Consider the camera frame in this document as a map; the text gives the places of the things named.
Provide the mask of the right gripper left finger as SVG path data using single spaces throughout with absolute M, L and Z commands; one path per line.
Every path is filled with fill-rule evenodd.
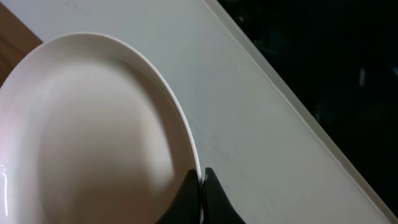
M 156 224 L 199 224 L 200 207 L 200 184 L 197 172 L 195 169 L 190 169 L 169 208 Z

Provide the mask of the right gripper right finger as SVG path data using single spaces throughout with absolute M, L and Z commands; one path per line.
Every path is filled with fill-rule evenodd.
M 205 169 L 203 183 L 203 223 L 245 224 L 229 201 L 214 170 L 210 167 Z

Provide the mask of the white plate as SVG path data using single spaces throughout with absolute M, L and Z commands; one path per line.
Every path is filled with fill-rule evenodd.
M 177 98 L 114 37 L 45 42 L 1 86 L 2 223 L 154 223 L 191 169 Z

